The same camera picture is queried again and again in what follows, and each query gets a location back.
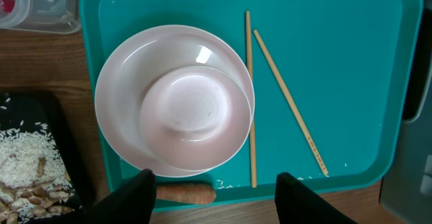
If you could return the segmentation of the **wooden chopstick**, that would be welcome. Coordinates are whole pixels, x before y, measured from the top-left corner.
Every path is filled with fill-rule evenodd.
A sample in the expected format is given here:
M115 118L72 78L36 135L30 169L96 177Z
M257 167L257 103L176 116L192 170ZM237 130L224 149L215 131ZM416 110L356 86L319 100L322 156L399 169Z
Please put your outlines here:
M267 60L267 63L284 95L284 97L287 100L287 103L289 105L289 107L291 108L291 111L294 115L294 118L296 119L305 140L307 141L309 148L311 149L311 152L313 153L313 156L321 170L321 172L323 173L324 176L328 177L329 176L329 172L328 169L323 161L323 158L321 157L318 148L316 147L315 142L313 141L313 138L296 106L296 103L294 102L294 99L292 98L292 95L290 94L290 91L288 90L288 87L286 86L286 83L284 82L284 79L282 78L271 54L269 53L269 50L267 49L263 39L261 38L261 35L259 34L258 30L253 30L253 33L255 35L255 38Z
M245 27L246 27L246 64L251 80L253 80L253 60L252 60L252 29L250 12L245 13ZM250 128L250 177L252 188L257 187L257 158L256 158L256 134L254 119L251 122Z

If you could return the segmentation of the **orange carrot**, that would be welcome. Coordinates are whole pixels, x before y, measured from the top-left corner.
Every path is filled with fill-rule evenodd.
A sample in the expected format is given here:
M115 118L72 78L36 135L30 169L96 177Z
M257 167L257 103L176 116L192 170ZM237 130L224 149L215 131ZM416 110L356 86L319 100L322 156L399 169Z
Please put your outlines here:
M216 191L208 184L167 184L157 186L157 199L184 204L213 203Z

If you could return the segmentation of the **left wooden chopstick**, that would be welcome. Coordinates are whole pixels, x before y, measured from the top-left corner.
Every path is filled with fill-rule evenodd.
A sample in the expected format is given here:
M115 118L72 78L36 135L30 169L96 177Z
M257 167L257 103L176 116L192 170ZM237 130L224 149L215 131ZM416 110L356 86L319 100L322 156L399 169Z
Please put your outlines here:
M245 27L246 27L246 64L251 80L253 80L253 60L252 60L252 29L250 12L245 13ZM256 158L256 134L254 119L251 122L250 128L250 177L252 188L257 187L257 158Z

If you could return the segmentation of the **black rectangular tray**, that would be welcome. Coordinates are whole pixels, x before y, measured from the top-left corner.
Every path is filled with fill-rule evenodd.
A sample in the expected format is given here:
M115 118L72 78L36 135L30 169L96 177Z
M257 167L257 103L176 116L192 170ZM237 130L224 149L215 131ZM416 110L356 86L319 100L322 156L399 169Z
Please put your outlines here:
M95 203L95 190L76 141L68 125L59 100L50 92L2 92L1 93L1 129L18 129L35 132L42 127L36 123L47 124L47 133L53 137L56 149L72 179L73 196L63 204L74 211L51 218L34 219L29 223L77 223Z

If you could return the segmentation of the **right wooden chopstick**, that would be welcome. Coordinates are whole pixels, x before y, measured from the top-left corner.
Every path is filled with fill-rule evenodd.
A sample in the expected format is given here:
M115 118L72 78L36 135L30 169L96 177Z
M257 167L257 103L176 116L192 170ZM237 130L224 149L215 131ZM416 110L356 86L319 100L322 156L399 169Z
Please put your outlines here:
M313 156L321 170L321 172L323 173L324 176L328 177L329 176L329 172L328 169L323 161L323 158L321 157L318 148L316 147L315 142L313 141L313 138L296 106L296 103L294 102L294 99L292 98L292 95L290 94L290 91L288 90L288 87L286 86L286 83L284 82L284 79L282 78L271 54L269 53L269 50L267 49L263 39L261 38L261 35L259 34L258 30L253 30L253 33L255 35L255 38L267 60L267 63L284 95L284 97L287 100L287 103L289 105L289 107L291 108L291 111L294 115L294 118L296 119L305 140L307 141L309 148L311 149L311 152L313 153Z

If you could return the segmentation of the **clear plastic waste bin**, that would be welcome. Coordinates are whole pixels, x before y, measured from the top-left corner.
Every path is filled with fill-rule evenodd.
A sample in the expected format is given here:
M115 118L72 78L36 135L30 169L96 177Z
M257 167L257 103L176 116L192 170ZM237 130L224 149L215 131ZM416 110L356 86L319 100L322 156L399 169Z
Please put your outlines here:
M79 0L16 0L11 13L1 10L1 28L53 34L73 34L81 29Z

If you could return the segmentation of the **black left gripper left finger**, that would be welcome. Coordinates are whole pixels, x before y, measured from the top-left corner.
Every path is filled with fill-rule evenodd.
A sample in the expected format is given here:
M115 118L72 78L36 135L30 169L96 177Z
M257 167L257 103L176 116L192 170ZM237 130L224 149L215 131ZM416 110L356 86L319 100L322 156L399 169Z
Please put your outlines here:
M143 169L91 209L33 220L34 224L149 224L157 197L155 174Z

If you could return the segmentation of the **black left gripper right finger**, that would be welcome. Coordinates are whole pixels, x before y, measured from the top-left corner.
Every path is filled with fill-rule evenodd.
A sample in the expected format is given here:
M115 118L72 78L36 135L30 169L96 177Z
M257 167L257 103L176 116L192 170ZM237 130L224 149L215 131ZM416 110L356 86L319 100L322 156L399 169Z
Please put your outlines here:
M355 223L289 173L277 175L275 206L280 224Z

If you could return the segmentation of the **rice and food scraps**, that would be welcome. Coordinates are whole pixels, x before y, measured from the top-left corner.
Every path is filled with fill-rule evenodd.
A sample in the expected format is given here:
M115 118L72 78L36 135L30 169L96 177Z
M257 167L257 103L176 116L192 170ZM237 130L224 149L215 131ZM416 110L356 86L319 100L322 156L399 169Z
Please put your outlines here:
M1 95L1 222L30 223L74 213L75 188L43 108Z

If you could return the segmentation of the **grey dishwasher rack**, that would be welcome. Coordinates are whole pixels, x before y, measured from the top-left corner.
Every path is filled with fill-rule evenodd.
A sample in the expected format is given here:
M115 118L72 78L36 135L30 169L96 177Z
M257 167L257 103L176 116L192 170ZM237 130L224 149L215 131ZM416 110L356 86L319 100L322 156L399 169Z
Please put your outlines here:
M431 222L431 0L424 7L394 161L382 207L405 223Z

